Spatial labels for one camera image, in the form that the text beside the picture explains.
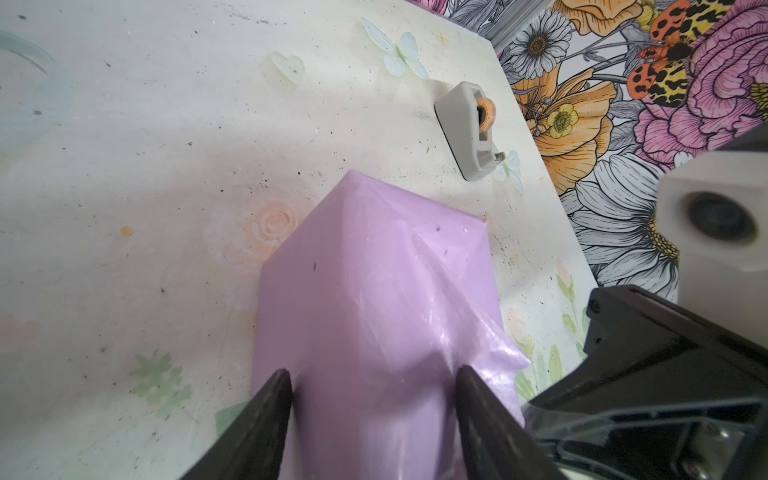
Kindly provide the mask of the pink wrapping paper sheet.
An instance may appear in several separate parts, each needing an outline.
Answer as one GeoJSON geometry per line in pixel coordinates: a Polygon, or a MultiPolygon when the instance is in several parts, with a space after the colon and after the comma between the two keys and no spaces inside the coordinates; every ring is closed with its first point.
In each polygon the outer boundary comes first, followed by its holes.
{"type": "Polygon", "coordinates": [[[453,392],[469,365],[513,414],[486,222],[348,173],[266,261],[252,384],[294,391],[283,479],[463,479],[453,392]]]}

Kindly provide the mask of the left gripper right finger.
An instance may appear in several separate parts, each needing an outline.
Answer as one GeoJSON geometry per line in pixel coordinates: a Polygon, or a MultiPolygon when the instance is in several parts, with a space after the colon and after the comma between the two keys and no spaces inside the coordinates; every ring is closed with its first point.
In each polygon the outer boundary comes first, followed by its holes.
{"type": "Polygon", "coordinates": [[[480,375],[459,368],[454,400],[469,480],[565,480],[480,375]]]}

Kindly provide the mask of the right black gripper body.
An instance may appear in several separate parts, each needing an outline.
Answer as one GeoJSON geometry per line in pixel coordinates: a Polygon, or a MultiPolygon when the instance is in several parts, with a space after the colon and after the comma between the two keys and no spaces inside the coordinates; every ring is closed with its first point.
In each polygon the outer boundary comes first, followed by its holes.
{"type": "MultiPolygon", "coordinates": [[[[715,151],[767,156],[767,129],[715,151]]],[[[767,344],[636,280],[595,289],[587,313],[585,360],[527,407],[554,463],[599,479],[766,477],[767,344]]]]}

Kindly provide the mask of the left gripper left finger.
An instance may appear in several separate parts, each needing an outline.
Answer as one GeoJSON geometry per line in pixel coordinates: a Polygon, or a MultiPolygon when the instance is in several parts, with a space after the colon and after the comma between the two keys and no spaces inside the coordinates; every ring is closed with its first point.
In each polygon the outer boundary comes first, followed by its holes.
{"type": "Polygon", "coordinates": [[[293,404],[290,374],[276,370],[183,480],[276,480],[293,404]]]}

